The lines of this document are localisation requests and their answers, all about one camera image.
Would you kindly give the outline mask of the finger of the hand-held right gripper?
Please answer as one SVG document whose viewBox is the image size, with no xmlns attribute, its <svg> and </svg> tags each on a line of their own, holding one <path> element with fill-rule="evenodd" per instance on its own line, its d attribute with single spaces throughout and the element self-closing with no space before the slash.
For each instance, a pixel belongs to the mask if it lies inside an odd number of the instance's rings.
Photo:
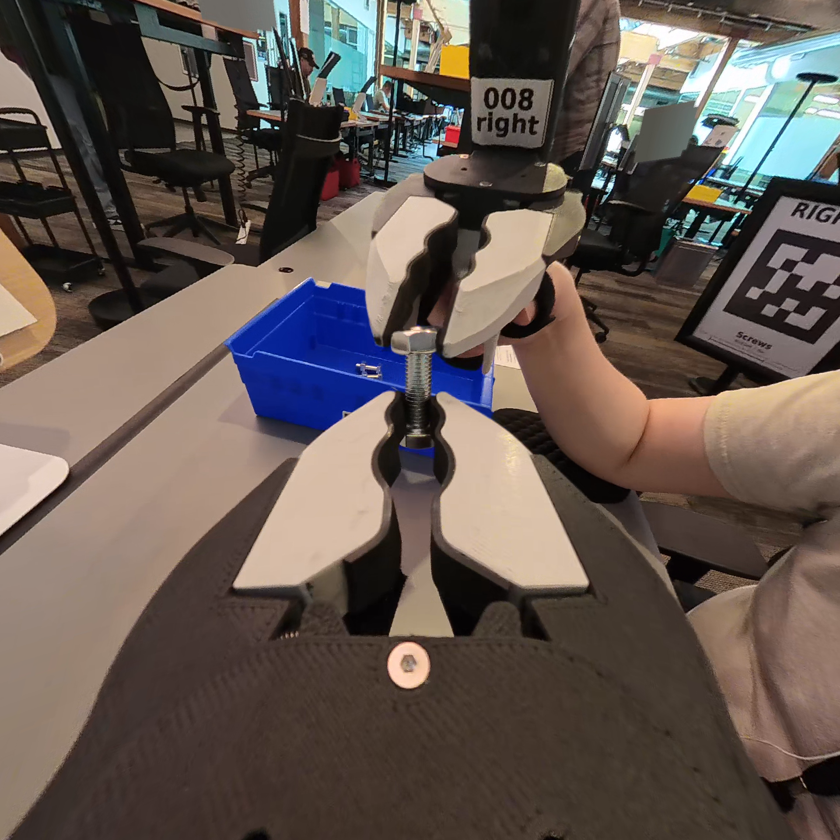
<svg viewBox="0 0 840 840">
<path fill-rule="evenodd" d="M 543 251 L 553 225 L 551 213 L 516 209 L 491 213 L 485 244 L 457 285 L 438 352 L 448 359 L 495 343 L 503 328 L 535 298 L 546 263 Z"/>
<path fill-rule="evenodd" d="M 371 228 L 365 306 L 375 343 L 431 312 L 451 280 L 459 211 L 434 195 L 384 195 Z"/>
</svg>

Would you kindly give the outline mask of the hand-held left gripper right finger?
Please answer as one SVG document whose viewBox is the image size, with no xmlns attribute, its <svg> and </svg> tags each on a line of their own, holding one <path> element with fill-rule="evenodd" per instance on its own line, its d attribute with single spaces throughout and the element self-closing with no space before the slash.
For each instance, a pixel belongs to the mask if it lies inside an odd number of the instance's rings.
<svg viewBox="0 0 840 840">
<path fill-rule="evenodd" d="M 590 580 L 529 450 L 454 396 L 430 406 L 432 577 L 448 618 L 577 596 Z"/>
</svg>

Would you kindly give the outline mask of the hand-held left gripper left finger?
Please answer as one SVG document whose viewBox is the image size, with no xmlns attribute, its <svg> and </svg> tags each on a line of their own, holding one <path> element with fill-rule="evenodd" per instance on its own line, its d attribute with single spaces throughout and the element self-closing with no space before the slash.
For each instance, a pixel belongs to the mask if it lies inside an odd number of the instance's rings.
<svg viewBox="0 0 840 840">
<path fill-rule="evenodd" d="M 403 395 L 385 392 L 319 435 L 289 477 L 233 582 L 236 593 L 332 604 L 357 616 L 402 580 L 392 486 Z"/>
</svg>

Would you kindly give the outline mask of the silver hex bolt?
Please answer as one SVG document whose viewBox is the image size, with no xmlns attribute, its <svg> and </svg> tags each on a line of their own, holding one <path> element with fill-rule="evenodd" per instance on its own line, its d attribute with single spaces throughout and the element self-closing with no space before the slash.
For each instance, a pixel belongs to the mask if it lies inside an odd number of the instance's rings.
<svg viewBox="0 0 840 840">
<path fill-rule="evenodd" d="M 433 357 L 434 350 L 413 351 L 405 357 L 404 446 L 409 449 L 422 450 L 434 446 L 429 419 Z"/>
</svg>

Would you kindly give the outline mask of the blue plastic bin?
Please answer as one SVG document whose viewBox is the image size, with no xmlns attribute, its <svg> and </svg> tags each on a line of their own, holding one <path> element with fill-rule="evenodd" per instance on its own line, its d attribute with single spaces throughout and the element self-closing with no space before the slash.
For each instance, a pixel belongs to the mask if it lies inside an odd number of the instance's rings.
<svg viewBox="0 0 840 840">
<path fill-rule="evenodd" d="M 305 280 L 226 345 L 259 417 L 324 432 L 378 395 L 399 392 L 405 436 L 405 356 L 375 343 L 362 289 Z M 360 362 L 379 364 L 382 379 L 358 376 Z M 444 392 L 491 418 L 492 373 L 448 364 L 438 354 L 438 336 L 432 372 L 430 406 Z"/>
</svg>

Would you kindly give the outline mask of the person's right forearm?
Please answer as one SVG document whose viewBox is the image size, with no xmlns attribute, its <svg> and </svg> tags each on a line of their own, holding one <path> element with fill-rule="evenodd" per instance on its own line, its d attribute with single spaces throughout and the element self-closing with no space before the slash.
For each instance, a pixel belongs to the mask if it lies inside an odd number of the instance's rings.
<svg viewBox="0 0 840 840">
<path fill-rule="evenodd" d="M 579 364 L 523 377 L 553 441 L 594 476 L 641 492 L 730 498 L 705 446 L 711 398 L 650 400 L 598 345 Z"/>
</svg>

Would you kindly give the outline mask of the person's right hand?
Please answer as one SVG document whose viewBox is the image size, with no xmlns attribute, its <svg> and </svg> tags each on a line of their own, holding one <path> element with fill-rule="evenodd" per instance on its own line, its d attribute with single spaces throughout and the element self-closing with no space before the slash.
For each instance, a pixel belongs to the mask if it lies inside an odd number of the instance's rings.
<svg viewBox="0 0 840 840">
<path fill-rule="evenodd" d="M 597 350 L 592 330 L 570 271 L 558 261 L 548 266 L 553 306 L 549 323 L 523 339 L 511 339 L 521 372 L 529 377 L 558 370 L 560 364 L 579 364 Z"/>
</svg>

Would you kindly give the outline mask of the black wrist rest pad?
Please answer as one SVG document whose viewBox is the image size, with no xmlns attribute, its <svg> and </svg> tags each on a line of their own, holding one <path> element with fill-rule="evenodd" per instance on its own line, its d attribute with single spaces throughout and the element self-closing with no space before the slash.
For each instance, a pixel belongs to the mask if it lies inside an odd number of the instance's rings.
<svg viewBox="0 0 840 840">
<path fill-rule="evenodd" d="M 631 494 L 629 489 L 598 478 L 577 465 L 553 441 L 538 413 L 506 407 L 496 410 L 491 418 L 524 444 L 531 454 L 547 459 L 590 501 L 612 505 L 623 502 Z"/>
</svg>

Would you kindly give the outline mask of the red plastic bin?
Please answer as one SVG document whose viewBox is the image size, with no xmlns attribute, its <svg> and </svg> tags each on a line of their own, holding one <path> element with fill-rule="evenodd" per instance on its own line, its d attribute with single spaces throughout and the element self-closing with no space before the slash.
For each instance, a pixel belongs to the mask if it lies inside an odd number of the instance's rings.
<svg viewBox="0 0 840 840">
<path fill-rule="evenodd" d="M 321 202 L 338 196 L 341 191 L 355 188 L 361 183 L 361 161 L 358 157 L 336 154 L 329 164 L 321 189 Z"/>
</svg>

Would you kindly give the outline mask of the grey trash can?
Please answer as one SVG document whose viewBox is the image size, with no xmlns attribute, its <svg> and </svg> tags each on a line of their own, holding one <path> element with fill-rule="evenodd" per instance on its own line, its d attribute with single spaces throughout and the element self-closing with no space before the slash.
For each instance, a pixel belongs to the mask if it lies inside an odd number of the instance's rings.
<svg viewBox="0 0 840 840">
<path fill-rule="evenodd" d="M 687 238 L 673 238 L 657 259 L 654 281 L 660 286 L 691 289 L 718 252 L 714 245 Z"/>
</svg>

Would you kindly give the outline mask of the black floor lamp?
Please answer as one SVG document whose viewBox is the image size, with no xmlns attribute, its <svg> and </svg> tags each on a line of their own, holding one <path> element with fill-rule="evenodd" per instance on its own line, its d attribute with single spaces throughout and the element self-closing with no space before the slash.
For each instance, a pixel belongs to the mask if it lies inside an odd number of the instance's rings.
<svg viewBox="0 0 840 840">
<path fill-rule="evenodd" d="M 797 74 L 795 100 L 784 115 L 758 117 L 742 155 L 744 190 L 775 176 L 802 181 L 829 180 L 828 161 L 838 151 L 838 72 Z"/>
</svg>

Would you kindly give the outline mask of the person's beige shirt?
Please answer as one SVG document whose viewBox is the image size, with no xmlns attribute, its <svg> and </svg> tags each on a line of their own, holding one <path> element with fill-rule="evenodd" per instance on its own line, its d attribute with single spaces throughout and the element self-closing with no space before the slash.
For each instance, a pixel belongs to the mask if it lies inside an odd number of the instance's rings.
<svg viewBox="0 0 840 840">
<path fill-rule="evenodd" d="M 744 748 L 799 838 L 838 838 L 839 384 L 813 374 L 715 397 L 705 446 L 734 499 L 808 519 L 758 583 L 688 613 Z"/>
</svg>

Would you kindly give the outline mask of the white stand base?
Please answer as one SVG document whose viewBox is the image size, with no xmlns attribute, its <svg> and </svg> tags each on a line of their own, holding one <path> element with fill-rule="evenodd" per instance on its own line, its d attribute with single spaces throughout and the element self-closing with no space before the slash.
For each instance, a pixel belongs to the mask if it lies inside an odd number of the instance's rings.
<svg viewBox="0 0 840 840">
<path fill-rule="evenodd" d="M 61 457 L 1 444 L 1 534 L 55 492 L 69 474 Z"/>
</svg>

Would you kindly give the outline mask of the black rolling cart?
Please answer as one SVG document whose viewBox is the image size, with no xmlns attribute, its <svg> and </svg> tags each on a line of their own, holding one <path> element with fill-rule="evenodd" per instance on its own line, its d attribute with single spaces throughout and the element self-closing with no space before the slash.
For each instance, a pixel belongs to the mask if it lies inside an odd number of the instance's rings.
<svg viewBox="0 0 840 840">
<path fill-rule="evenodd" d="M 47 284 L 72 292 L 81 283 L 103 277 L 105 265 L 82 219 L 77 200 L 61 170 L 46 125 L 29 108 L 1 109 L 2 159 L 9 161 L 16 180 L 2 176 L 1 212 L 11 218 L 24 240 L 23 256 Z M 45 155 L 57 185 L 28 178 L 21 161 L 26 154 Z M 53 217 L 72 215 L 87 244 L 86 251 L 60 246 L 49 224 Z"/>
</svg>

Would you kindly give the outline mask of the dark frame standing desk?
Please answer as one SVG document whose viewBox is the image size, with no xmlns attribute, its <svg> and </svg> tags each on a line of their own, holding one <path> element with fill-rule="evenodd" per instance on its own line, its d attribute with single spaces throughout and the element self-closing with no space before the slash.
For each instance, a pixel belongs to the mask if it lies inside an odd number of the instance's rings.
<svg viewBox="0 0 840 840">
<path fill-rule="evenodd" d="M 152 267 L 151 256 L 138 243 L 147 237 L 163 237 L 166 228 L 145 234 L 125 181 L 126 173 L 138 174 L 121 167 L 123 154 L 110 136 L 96 78 L 88 69 L 91 18 L 131 23 L 139 29 L 144 48 L 146 39 L 154 39 L 192 51 L 202 103 L 188 110 L 194 120 L 206 120 L 209 132 L 208 149 L 197 150 L 225 156 L 210 55 L 241 60 L 245 39 L 254 39 L 256 33 L 204 19 L 195 9 L 176 2 L 2 2 L 2 36 L 13 41 L 35 84 L 119 280 L 120 290 L 96 297 L 88 308 L 94 323 L 106 330 L 146 309 L 130 267 Z M 224 210 L 224 221 L 217 226 L 226 230 L 235 229 L 237 222 L 234 176 L 235 169 L 211 182 L 218 188 Z"/>
</svg>

